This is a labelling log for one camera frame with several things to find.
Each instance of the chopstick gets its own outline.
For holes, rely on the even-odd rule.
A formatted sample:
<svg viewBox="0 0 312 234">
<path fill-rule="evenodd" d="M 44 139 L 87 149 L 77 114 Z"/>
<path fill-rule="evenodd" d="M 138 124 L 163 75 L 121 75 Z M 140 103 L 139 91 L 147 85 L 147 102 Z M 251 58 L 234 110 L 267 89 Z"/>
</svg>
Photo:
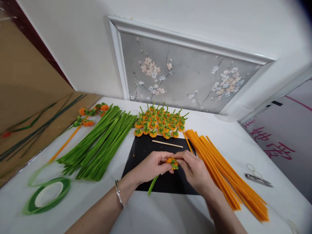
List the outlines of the chopstick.
<svg viewBox="0 0 312 234">
<path fill-rule="evenodd" d="M 155 140 L 152 140 L 152 142 L 156 142 L 156 143 L 160 143 L 160 144 L 164 144 L 164 145 L 170 145 L 170 146 L 175 146 L 175 147 L 183 148 L 183 146 L 178 146 L 178 145 L 174 145 L 174 144 L 170 144 L 170 143 L 166 143 L 166 142 L 162 142 L 162 141 L 155 141 Z"/>
</svg>

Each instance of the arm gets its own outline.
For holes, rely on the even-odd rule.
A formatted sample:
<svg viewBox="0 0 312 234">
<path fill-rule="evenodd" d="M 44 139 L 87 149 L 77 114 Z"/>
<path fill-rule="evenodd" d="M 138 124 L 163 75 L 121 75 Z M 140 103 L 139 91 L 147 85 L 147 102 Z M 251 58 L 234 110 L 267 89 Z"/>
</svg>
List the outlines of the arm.
<svg viewBox="0 0 312 234">
<path fill-rule="evenodd" d="M 154 151 L 119 181 L 120 197 L 123 206 L 126 206 L 138 185 L 148 182 L 167 171 L 172 173 L 171 164 L 164 163 L 167 158 L 172 156 L 173 154 L 169 152 Z M 67 230 L 66 234 L 109 233 L 121 211 L 122 207 L 114 186 L 104 197 L 84 213 L 84 215 Z"/>
<path fill-rule="evenodd" d="M 215 185 L 204 162 L 189 151 L 174 156 L 183 168 L 187 181 L 205 199 L 218 233 L 247 234 L 221 190 Z"/>
</svg>

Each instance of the bangle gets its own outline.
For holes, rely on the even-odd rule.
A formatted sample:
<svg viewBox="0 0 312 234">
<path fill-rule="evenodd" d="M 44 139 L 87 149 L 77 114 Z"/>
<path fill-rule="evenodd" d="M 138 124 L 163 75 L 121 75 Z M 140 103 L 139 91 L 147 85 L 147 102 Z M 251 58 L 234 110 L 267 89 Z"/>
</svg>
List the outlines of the bangle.
<svg viewBox="0 0 312 234">
<path fill-rule="evenodd" d="M 117 191 L 117 196 L 118 196 L 118 198 L 119 198 L 119 201 L 120 201 L 120 204 L 121 204 L 121 207 L 123 208 L 124 206 L 123 206 L 123 203 L 122 203 L 122 201 L 121 201 L 121 198 L 120 198 L 120 189 L 119 189 L 119 185 L 118 185 L 118 180 L 115 180 L 115 187 L 116 187 L 116 191 Z"/>
</svg>

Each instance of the hand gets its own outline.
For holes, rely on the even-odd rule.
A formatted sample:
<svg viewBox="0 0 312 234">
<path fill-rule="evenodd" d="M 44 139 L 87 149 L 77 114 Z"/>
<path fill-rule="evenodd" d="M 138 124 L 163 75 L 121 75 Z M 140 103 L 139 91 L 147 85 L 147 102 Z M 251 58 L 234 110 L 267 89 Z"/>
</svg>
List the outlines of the hand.
<svg viewBox="0 0 312 234">
<path fill-rule="evenodd" d="M 173 156 L 173 153 L 153 151 L 138 166 L 131 170 L 129 174 L 134 177 L 138 184 L 142 184 L 167 171 L 173 173 L 171 164 L 165 163 L 167 158 Z"/>
<path fill-rule="evenodd" d="M 187 150 L 177 152 L 173 157 L 183 168 L 187 181 L 200 195 L 203 197 L 209 196 L 218 190 L 200 158 Z"/>
</svg>

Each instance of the black mat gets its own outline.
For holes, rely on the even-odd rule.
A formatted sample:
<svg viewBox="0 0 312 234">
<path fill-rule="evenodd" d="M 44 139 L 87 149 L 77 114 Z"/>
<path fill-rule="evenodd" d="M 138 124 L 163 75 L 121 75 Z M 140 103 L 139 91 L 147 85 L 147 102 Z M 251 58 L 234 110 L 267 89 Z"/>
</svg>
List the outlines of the black mat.
<svg viewBox="0 0 312 234">
<path fill-rule="evenodd" d="M 155 143 L 152 142 L 152 140 L 180 145 L 183 146 L 183 148 Z M 170 138 L 167 140 L 163 136 L 151 138 L 149 135 L 135 137 L 122 177 L 124 177 L 129 171 L 135 168 L 152 151 L 167 151 L 171 153 L 177 153 L 179 151 L 184 150 L 189 150 L 188 144 L 186 143 L 185 139 Z M 151 183 L 152 180 L 147 183 L 143 183 L 139 185 L 136 190 L 148 191 Z M 165 174 L 159 176 L 153 187 L 152 192 L 198 195 L 198 193 L 187 182 L 184 171 L 181 166 L 179 166 L 178 170 L 175 170 L 174 174 L 166 172 Z"/>
</svg>

